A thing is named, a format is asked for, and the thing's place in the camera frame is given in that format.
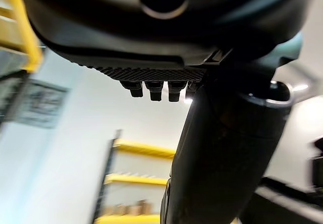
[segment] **black handle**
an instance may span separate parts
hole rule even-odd
[[[256,189],[292,106],[289,88],[274,83],[269,99],[216,82],[191,105],[172,166],[162,223],[229,224]]]

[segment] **ceiling light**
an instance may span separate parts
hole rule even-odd
[[[308,88],[308,85],[307,84],[300,84],[300,85],[297,85],[293,88],[293,91],[300,91],[300,90],[304,90],[304,89],[307,89]]]
[[[185,104],[191,104],[193,102],[192,99],[184,99]]]

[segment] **black knob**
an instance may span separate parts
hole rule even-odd
[[[314,142],[314,146],[317,147],[323,153],[323,137]]]

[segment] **yellow metal shelving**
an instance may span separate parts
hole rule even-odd
[[[42,61],[38,40],[22,0],[0,0],[0,48],[28,57],[24,70],[34,73]]]
[[[147,155],[152,157],[160,157],[165,159],[173,159],[176,152],[173,149],[151,146],[124,139],[118,139],[114,144],[114,147],[116,147],[118,151]]]
[[[128,176],[128,175],[117,175],[110,174],[105,177],[104,184],[111,184],[113,182],[123,182],[132,184],[143,184],[143,185],[160,185],[166,186],[166,179],[156,179],[156,178],[145,178],[138,176]]]
[[[159,223],[159,215],[107,215],[96,219],[95,224],[107,223]]]

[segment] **metal rack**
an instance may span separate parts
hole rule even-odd
[[[41,65],[41,48],[22,0],[0,0],[0,48],[25,54],[28,60],[23,70],[28,73],[34,73]]]
[[[1,126],[10,119],[30,74],[42,63],[42,50],[29,24],[23,0],[0,0],[0,50],[7,58],[17,57],[8,62],[2,58],[1,62]]]
[[[109,154],[106,159],[106,168],[104,175],[102,176],[102,184],[100,187],[99,195],[97,198],[97,203],[95,206],[95,211],[93,214],[93,223],[95,224],[108,224],[108,223],[159,223],[159,215],[110,215],[110,216],[100,216],[101,204],[103,201],[104,189],[106,185],[112,184],[114,182],[129,183],[134,185],[154,185],[165,187],[167,184],[167,179],[157,179],[157,178],[146,178],[139,176],[128,176],[128,175],[118,175],[110,173],[111,164],[114,155],[117,151],[133,153],[143,156],[163,158],[172,160],[175,155],[175,150],[162,148],[157,146],[151,146],[147,144],[142,144],[138,142],[128,141],[124,139],[119,139],[120,131],[118,131],[115,139],[111,142],[109,147]]]

